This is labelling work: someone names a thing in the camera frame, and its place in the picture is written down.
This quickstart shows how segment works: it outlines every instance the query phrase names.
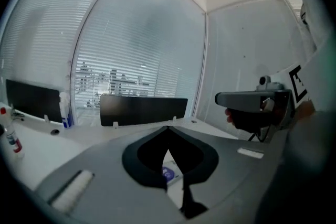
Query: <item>white strip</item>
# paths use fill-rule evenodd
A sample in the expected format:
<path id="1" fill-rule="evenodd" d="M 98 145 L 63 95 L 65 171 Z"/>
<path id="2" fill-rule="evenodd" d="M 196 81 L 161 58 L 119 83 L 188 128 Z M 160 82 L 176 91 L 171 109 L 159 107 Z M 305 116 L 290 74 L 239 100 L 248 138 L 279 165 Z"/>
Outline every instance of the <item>white strip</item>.
<path id="1" fill-rule="evenodd" d="M 212 86 L 211 86 L 211 94 L 210 96 L 213 96 L 213 92 L 214 92 L 214 84 L 215 84 L 215 76 L 216 76 L 216 70 L 217 70 L 217 55 L 218 55 L 218 28 L 216 29 L 216 59 L 215 59 L 215 71 L 214 71 L 214 76 L 213 76 L 213 80 L 212 80 Z M 205 113 L 205 117 L 204 117 L 204 121 L 206 122 L 206 118 L 208 116 L 208 112 L 209 112 L 209 107 L 210 107 L 210 100 L 208 101 L 208 107 L 206 109 L 206 113 Z"/>
<path id="2" fill-rule="evenodd" d="M 249 156 L 249 157 L 257 158 L 257 159 L 261 159 L 264 156 L 263 153 L 250 151 L 250 150 L 247 150 L 247 149 L 242 148 L 242 147 L 240 149 L 238 149 L 237 152 L 240 153 L 240 154 Z"/>
<path id="3" fill-rule="evenodd" d="M 203 66 L 202 66 L 202 72 L 200 77 L 200 85 L 198 87 L 198 93 L 196 97 L 196 103 L 194 112 L 192 114 L 193 117 L 197 116 L 198 112 L 198 105 L 200 103 L 201 94 L 202 94 L 202 88 L 203 88 L 203 81 L 204 81 L 204 74 L 205 74 L 205 68 L 206 68 L 206 57 L 208 53 L 208 46 L 210 46 L 209 42 L 209 17 L 207 14 L 205 14 L 205 41 L 204 41 L 204 55 L 203 55 Z"/>
<path id="4" fill-rule="evenodd" d="M 240 73 L 242 72 L 242 70 L 240 69 L 238 71 L 238 78 L 237 78 L 237 85 L 236 85 L 236 92 L 239 92 L 239 84 L 240 84 Z"/>
<path id="5" fill-rule="evenodd" d="M 65 214 L 71 212 L 92 179 L 93 173 L 82 171 L 51 206 Z"/>

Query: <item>black cable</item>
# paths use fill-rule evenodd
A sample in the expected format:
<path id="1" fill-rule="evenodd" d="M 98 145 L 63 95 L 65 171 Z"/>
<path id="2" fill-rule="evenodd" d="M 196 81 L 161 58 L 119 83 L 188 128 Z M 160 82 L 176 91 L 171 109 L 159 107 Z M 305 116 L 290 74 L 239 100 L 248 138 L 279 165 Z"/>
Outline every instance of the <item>black cable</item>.
<path id="1" fill-rule="evenodd" d="M 265 135 L 265 138 L 264 138 L 263 140 L 260 140 L 259 136 L 257 135 L 257 138 L 258 138 L 259 142 L 263 143 L 263 142 L 266 140 L 266 138 L 267 138 L 267 135 L 268 135 L 268 132 L 269 132 L 269 129 L 271 129 L 271 125 L 270 125 L 270 126 L 268 126 L 267 133 L 266 133 L 266 135 Z"/>
<path id="2" fill-rule="evenodd" d="M 252 139 L 253 139 L 256 135 L 257 135 L 257 134 L 254 133 L 254 134 L 248 139 L 248 141 L 252 141 Z"/>
<path id="3" fill-rule="evenodd" d="M 13 121 L 15 121 L 15 120 L 21 120 L 21 121 L 25 121 L 25 119 L 23 119 L 23 118 L 20 118 L 20 117 L 13 118 Z"/>

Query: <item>white bottle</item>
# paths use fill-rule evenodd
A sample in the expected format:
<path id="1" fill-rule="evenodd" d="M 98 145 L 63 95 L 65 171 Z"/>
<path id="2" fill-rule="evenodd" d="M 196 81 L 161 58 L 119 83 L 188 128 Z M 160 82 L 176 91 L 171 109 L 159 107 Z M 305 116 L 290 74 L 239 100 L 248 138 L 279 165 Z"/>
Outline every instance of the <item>white bottle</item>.
<path id="1" fill-rule="evenodd" d="M 5 135 L 9 144 L 12 146 L 12 149 L 17 156 L 23 157 L 24 152 L 22 149 L 22 145 L 19 138 L 17 138 L 16 136 L 11 117 L 7 114 L 5 108 L 1 108 L 0 112 L 1 112 L 1 123 L 4 126 Z"/>
<path id="2" fill-rule="evenodd" d="M 69 108 L 69 95 L 65 92 L 61 92 L 59 108 L 61 110 L 62 122 L 64 128 L 70 128 L 72 126 L 72 116 Z"/>

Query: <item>window blind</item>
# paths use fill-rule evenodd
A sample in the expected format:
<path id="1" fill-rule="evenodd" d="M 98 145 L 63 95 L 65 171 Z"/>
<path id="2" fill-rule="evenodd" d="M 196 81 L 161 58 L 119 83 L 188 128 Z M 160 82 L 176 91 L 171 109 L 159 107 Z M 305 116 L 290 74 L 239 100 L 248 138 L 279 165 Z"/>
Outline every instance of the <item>window blind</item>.
<path id="1" fill-rule="evenodd" d="M 202 71 L 205 15 L 192 0 L 98 0 L 71 73 L 78 124 L 99 124 L 102 94 L 188 98 Z"/>
<path id="2" fill-rule="evenodd" d="M 288 0 L 290 6 L 292 7 L 292 9 L 294 10 L 296 16 L 298 17 L 298 19 L 300 19 L 300 13 L 301 13 L 301 8 L 303 5 L 303 1 L 302 0 Z"/>
<path id="3" fill-rule="evenodd" d="M 1 16 L 1 19 L 0 19 L 0 42 L 1 40 L 3 39 L 3 34 L 4 34 L 4 31 L 6 29 L 6 25 L 8 23 L 8 20 L 10 18 L 10 15 L 12 14 L 13 12 L 13 9 L 15 8 L 17 2 L 19 0 L 9 0 L 9 2 L 7 3 L 7 6 Z M 0 100 L 3 100 L 4 101 L 4 96 L 5 96 L 5 87 L 4 87 L 4 78 L 1 76 L 1 81 L 0 81 Z"/>
<path id="4" fill-rule="evenodd" d="M 75 36 L 92 2 L 19 0 L 2 40 L 2 82 L 12 78 L 68 90 Z"/>

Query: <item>white countertop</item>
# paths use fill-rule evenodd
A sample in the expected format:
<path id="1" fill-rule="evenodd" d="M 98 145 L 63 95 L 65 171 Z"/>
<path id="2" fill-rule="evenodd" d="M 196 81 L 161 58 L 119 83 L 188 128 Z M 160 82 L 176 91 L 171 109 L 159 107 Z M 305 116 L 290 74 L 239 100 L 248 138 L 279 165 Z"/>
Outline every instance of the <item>white countertop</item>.
<path id="1" fill-rule="evenodd" d="M 26 116 L 24 122 L 14 121 L 14 129 L 23 146 L 24 156 L 16 156 L 4 135 L 0 137 L 0 148 L 13 175 L 28 188 L 35 190 L 51 172 L 89 147 L 124 135 L 150 134 L 163 126 L 181 126 L 209 135 L 237 139 L 195 118 L 123 126 L 117 129 L 73 126 L 65 130 L 60 124 L 46 123 L 44 120 Z M 60 134 L 52 136 L 50 133 L 54 129 L 58 129 Z"/>

